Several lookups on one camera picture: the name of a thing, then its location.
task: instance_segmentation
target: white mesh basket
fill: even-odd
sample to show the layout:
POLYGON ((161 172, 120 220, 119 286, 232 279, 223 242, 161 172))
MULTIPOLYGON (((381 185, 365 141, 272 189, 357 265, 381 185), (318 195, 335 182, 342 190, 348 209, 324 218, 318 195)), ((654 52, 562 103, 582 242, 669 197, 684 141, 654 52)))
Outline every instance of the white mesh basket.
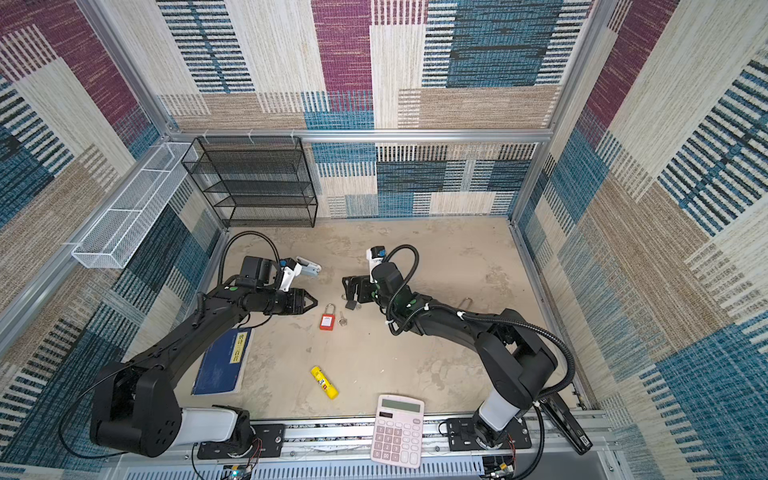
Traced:
POLYGON ((187 175, 180 161, 189 146, 169 142, 158 148, 72 256, 86 268, 125 268, 187 175))

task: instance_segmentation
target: mesh shelf tier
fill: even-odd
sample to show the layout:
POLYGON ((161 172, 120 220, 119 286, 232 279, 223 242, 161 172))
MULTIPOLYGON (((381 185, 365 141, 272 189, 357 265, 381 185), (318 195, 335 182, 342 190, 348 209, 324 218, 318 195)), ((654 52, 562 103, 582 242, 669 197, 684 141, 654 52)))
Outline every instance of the mesh shelf tier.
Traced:
POLYGON ((183 165, 226 227, 314 227, 317 196, 301 140, 198 137, 183 165))
POLYGON ((86 268, 125 268, 187 173, 179 161, 190 144, 159 147, 94 223, 72 256, 86 268))

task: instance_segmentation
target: yellow label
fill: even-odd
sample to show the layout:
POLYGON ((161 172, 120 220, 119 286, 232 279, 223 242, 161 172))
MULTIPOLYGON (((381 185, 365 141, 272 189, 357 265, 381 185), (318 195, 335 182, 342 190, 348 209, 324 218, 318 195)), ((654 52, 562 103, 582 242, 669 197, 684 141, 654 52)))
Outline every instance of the yellow label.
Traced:
POLYGON ((235 347, 232 349, 232 357, 230 363, 240 363, 243 359, 243 351, 245 350, 245 341, 248 338, 248 332, 238 333, 235 337, 235 347))

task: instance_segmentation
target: padlock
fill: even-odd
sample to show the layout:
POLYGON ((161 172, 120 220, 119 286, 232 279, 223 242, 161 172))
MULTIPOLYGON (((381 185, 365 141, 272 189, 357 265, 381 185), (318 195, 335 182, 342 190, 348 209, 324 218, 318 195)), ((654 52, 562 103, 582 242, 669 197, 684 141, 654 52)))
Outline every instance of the padlock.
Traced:
POLYGON ((336 305, 333 305, 332 303, 329 303, 326 305, 326 311, 323 313, 323 316, 320 318, 320 329, 321 330, 333 330, 333 323, 336 321, 336 305), (328 307, 332 307, 331 313, 328 313, 328 307))

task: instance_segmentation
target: glue stick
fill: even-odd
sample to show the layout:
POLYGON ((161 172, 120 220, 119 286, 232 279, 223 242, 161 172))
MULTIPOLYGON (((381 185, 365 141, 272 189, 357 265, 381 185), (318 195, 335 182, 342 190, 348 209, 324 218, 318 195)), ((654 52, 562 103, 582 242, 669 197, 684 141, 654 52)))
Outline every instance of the glue stick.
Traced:
POLYGON ((331 385, 331 382, 328 381, 325 375, 323 375, 323 372, 320 371, 320 367, 316 366, 311 370, 312 376, 315 377, 315 380, 320 384, 321 387, 323 387, 323 390, 325 391, 326 395, 328 395, 328 398, 333 400, 337 396, 339 396, 339 390, 336 390, 336 387, 331 385))

